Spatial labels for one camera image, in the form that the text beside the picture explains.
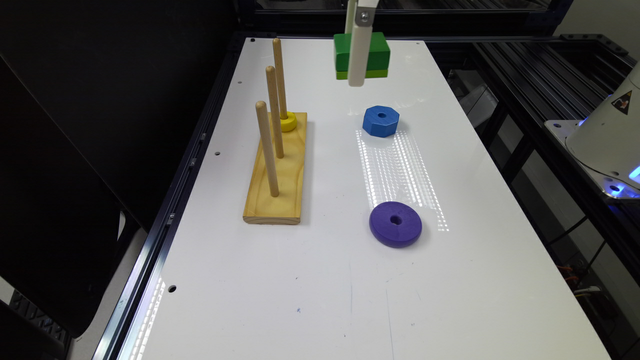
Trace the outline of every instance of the blue hexagonal block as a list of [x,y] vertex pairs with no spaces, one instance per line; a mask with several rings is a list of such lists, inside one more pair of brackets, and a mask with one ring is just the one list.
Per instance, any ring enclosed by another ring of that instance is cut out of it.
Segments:
[[396,133],[400,114],[387,106],[372,106],[364,113],[362,128],[369,135],[387,137]]

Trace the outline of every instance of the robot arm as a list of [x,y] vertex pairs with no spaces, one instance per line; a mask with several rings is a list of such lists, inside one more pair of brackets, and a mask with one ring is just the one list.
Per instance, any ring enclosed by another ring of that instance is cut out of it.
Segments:
[[364,85],[369,59],[373,18],[378,0],[349,0],[345,33],[351,34],[349,55],[349,86]]
[[640,190],[640,66],[566,139],[585,166]]

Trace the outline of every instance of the cable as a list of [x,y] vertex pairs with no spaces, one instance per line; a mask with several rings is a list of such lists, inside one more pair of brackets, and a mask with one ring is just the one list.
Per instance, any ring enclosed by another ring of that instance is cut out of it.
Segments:
[[573,230],[578,228],[578,226],[582,225],[582,223],[585,222],[585,221],[587,221],[587,216],[586,215],[582,219],[580,219],[577,223],[573,224],[572,227],[568,228],[567,231],[563,232],[562,234],[558,235],[555,239],[553,239],[553,240],[549,241],[548,243],[546,243],[545,246],[551,246],[551,245],[557,243],[562,238],[564,238],[565,236],[569,235],[569,233],[571,233]]
[[584,294],[584,293],[594,293],[594,292],[601,292],[602,289],[600,289],[597,286],[589,286],[586,289],[578,289],[578,290],[574,290],[573,293],[574,294]]
[[629,348],[620,355],[620,359],[624,358],[624,356],[627,355],[629,351],[631,351],[631,349],[633,349],[638,344],[638,341],[640,341],[640,337],[637,338],[636,341],[634,341],[633,344],[631,344],[631,346],[629,346]]

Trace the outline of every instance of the purple ring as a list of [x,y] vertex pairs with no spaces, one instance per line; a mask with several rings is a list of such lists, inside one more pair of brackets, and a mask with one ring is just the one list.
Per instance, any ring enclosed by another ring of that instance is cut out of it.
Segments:
[[388,201],[373,209],[369,216],[369,227],[381,243],[403,248],[418,240],[422,233],[422,220],[409,206]]

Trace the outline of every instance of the wooden dowel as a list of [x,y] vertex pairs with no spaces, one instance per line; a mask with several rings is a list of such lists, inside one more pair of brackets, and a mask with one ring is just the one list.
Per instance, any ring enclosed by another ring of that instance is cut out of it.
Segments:
[[278,80],[278,100],[280,101],[280,119],[287,118],[287,97],[284,91],[284,68],[282,65],[282,45],[280,39],[273,39],[273,57],[276,60],[276,78]]
[[256,113],[258,114],[258,125],[260,126],[260,138],[262,140],[262,153],[264,154],[264,163],[267,168],[269,190],[271,190],[271,196],[276,197],[280,195],[280,191],[278,191],[276,160],[273,157],[273,146],[271,146],[269,115],[267,114],[267,104],[265,104],[264,101],[258,101],[256,103]]
[[276,157],[284,157],[282,147],[282,127],[280,126],[280,111],[278,110],[278,90],[276,85],[276,70],[273,66],[267,66],[267,88],[269,89],[269,106],[271,106],[271,127],[273,128],[273,140],[276,145]]

